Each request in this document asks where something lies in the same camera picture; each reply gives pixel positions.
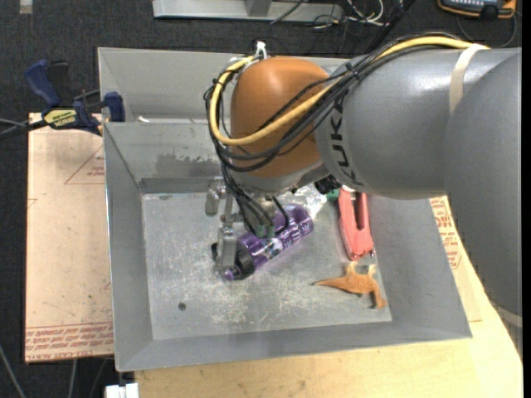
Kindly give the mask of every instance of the orange sphere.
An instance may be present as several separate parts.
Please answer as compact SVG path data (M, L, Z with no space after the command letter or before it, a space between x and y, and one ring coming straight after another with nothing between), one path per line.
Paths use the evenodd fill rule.
M275 56L256 62L245 70L238 79L231 100L231 136L242 138L256 132L264 122L294 98L306 86L317 80L328 78L327 72L315 63L289 56ZM316 85L306 92L287 111L306 101L324 88ZM258 153L277 144L287 133L288 129L298 118L280 127L273 133L254 143L242 146L248 153ZM310 125L291 143L284 146L280 153L289 149L293 144L307 134ZM243 153L233 147L234 153ZM292 172L298 172L314 165L320 160L314 135L311 134L299 146L283 156L275 157L270 163L249 174L256 177L280 177ZM235 160L240 167L252 165L259 160L247 162Z

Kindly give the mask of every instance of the yellow cable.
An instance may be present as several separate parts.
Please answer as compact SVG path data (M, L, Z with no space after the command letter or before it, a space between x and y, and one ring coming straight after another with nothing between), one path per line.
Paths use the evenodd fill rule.
M453 38L448 38L444 36L426 36L426 37L418 37L418 38L412 38L411 40L404 41L402 43L398 43L395 46L392 46L388 48L386 51L384 51L376 60L380 59L381 57L390 55L396 51L400 51L403 49L407 49L408 47L414 47L414 46L448 46L453 47L457 49L466 49L470 46L472 46L473 43L470 43L468 41L461 41L456 40ZM229 70L239 70L242 68L246 63L249 61L253 61L254 56L247 57L241 61L238 61L237 63L229 66L227 68L227 71L223 73L216 84L216 87L214 88L214 91L212 92L212 100L210 103L210 112L209 112L209 122L212 128L212 133L214 137L222 142L223 144L227 146L243 146L246 144L254 143L261 138L264 138L268 134L271 134L275 132L280 127L286 125L291 120L297 118L299 115L304 113L306 110L310 109L331 87L333 87L337 82L339 82L340 79L336 80L331 85L328 85L323 90L321 90L316 95L313 95L305 102L299 104L297 107L293 108L289 112L286 112L282 117L278 118L273 123L265 126L263 129L258 130L257 132L242 137L242 138L228 138L221 134L217 122L216 122L216 107L217 107L217 101L219 99L219 94L222 91L222 86L225 84L224 81L227 79L227 77L231 74L231 72L228 72Z

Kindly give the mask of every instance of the white cable tie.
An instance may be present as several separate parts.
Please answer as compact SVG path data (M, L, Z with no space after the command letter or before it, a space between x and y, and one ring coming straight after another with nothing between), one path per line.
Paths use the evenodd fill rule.
M481 44L474 43L472 46L464 49L454 66L454 70L451 72L450 77L450 114L453 114L455 107L463 97L463 84L465 80L466 68L470 64L470 61L474 57L475 53L479 50L488 49L489 47Z
M264 56L264 59L267 59L266 44L263 41L256 42L256 53L255 57L257 58L260 53Z

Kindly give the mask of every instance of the cardboard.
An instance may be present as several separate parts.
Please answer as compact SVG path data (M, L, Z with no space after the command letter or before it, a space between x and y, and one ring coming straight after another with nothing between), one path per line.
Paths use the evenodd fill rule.
M112 355L102 137L28 136L25 361Z

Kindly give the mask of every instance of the blue clamp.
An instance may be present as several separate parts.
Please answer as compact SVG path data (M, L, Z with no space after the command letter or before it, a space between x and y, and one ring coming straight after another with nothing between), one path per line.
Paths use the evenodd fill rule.
M46 69L47 62L42 59L30 66L24 73L26 82L32 91L47 103L46 109L41 113L43 121L53 129L80 129L101 135L101 122L86 111L81 101L74 100L69 108L59 106L61 98L50 82ZM118 93L107 93L102 103L109 108L111 121L125 121L124 104Z

